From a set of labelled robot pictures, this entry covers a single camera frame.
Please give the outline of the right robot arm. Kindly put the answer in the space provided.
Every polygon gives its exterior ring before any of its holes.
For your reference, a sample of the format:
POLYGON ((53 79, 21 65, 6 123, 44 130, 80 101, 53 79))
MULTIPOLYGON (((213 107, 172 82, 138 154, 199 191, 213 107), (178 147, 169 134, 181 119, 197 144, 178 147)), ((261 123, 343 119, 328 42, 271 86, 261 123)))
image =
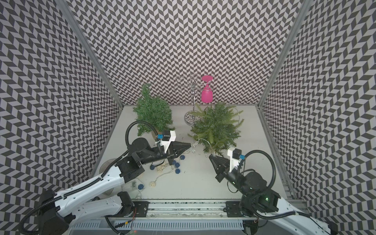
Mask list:
POLYGON ((248 217, 270 221, 294 235, 337 235, 338 225, 313 218, 275 192, 272 187, 276 181, 277 169, 273 158, 262 150, 252 150, 245 155, 241 150, 228 151, 229 158, 210 155, 209 160, 221 182, 226 179, 242 194, 239 202, 240 213, 248 217), (243 166, 248 157, 261 154, 266 157, 272 168, 272 177, 267 183, 253 169, 245 170, 243 166))

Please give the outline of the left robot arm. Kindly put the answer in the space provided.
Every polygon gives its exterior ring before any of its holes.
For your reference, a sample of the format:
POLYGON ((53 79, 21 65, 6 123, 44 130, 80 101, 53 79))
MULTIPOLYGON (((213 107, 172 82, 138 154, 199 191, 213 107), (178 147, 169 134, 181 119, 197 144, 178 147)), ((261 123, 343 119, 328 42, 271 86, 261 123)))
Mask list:
POLYGON ((146 121, 135 121, 127 127, 125 144, 127 150, 103 173, 65 190, 41 193, 35 208, 19 222, 18 231, 23 235, 62 235, 86 219, 129 215, 133 213, 135 205, 128 192, 120 192, 110 199, 94 198, 136 179, 144 173, 145 164, 167 160, 169 165, 173 165, 174 160, 192 146, 176 141, 175 131, 158 133, 146 121), (138 124, 147 126, 155 134, 155 147, 151 147, 145 138, 129 142, 129 133, 138 124))

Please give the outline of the blue and white ball garland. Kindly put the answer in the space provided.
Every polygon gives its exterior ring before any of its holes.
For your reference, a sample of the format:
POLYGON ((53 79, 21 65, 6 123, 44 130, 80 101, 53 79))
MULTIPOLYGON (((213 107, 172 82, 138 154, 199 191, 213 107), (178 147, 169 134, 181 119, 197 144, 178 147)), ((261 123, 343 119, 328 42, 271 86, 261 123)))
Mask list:
POLYGON ((158 176, 156 177, 156 179, 154 181, 150 181, 148 185, 150 187, 155 187, 157 180, 159 178, 161 178, 162 176, 165 176, 165 175, 168 175, 168 174, 171 174, 171 173, 179 174, 181 172, 180 162, 185 160, 185 158, 186 158, 186 156, 185 156, 185 154, 183 154, 179 157, 179 160, 173 160, 172 165, 167 165, 167 163, 162 163, 158 166, 151 165, 150 169, 151 170, 157 169, 158 176), (168 172, 164 172, 164 170, 167 169, 168 167, 170 167, 171 169, 168 172))

